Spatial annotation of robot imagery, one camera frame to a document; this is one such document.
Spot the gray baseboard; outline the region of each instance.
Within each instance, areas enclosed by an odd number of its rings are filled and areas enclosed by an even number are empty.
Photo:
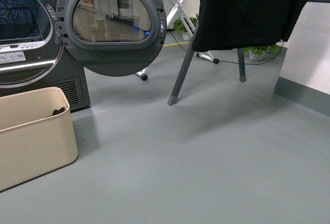
[[[279,77],[274,90],[276,95],[330,116],[330,94]]]

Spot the clothes dryer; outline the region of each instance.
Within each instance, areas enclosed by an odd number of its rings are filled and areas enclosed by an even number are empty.
[[[0,95],[59,86],[72,110],[88,107],[83,67],[139,72],[166,30],[161,0],[0,0]]]

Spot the green plant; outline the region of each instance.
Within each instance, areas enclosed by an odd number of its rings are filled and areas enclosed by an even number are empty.
[[[191,20],[192,24],[196,27],[197,22],[198,22],[198,14],[196,14],[196,18],[195,17],[189,17],[189,19]],[[177,19],[177,20],[174,21],[173,29],[174,29],[174,32],[187,32],[183,22],[180,19]]]
[[[244,53],[251,50],[253,54],[258,54],[261,55],[264,51],[273,51],[275,53],[279,52],[279,46],[274,44],[274,45],[268,45],[268,46],[254,46],[254,47],[245,47],[244,48]]]

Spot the dryer vent grille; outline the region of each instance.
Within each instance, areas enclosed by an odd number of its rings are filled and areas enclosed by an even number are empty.
[[[65,82],[62,84],[54,85],[54,87],[61,88],[70,106],[80,104],[79,92],[76,81]]]

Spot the black cable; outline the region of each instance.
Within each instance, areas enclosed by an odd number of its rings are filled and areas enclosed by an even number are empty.
[[[174,40],[176,41],[176,43],[177,43],[177,44],[178,44],[178,45],[179,45],[184,51],[187,52],[187,50],[184,49],[184,48],[180,45],[180,43],[176,40],[176,38],[174,37],[174,35],[172,34],[172,32],[171,32],[170,30],[169,30],[169,32],[170,32],[170,34],[172,35],[172,37],[174,38]],[[258,66],[258,65],[262,65],[262,64],[265,64],[265,63],[270,62],[271,60],[275,59],[275,58],[280,54],[280,52],[281,52],[281,50],[282,50],[282,48],[283,48],[283,45],[284,45],[284,42],[282,42],[282,45],[281,45],[281,47],[280,47],[278,53],[277,53],[274,57],[272,57],[271,59],[266,60],[266,61],[264,61],[264,62],[262,62],[262,63],[245,63],[245,65]],[[238,62],[233,62],[233,61],[229,61],[229,60],[219,60],[219,62],[226,62],[226,63],[238,64]]]

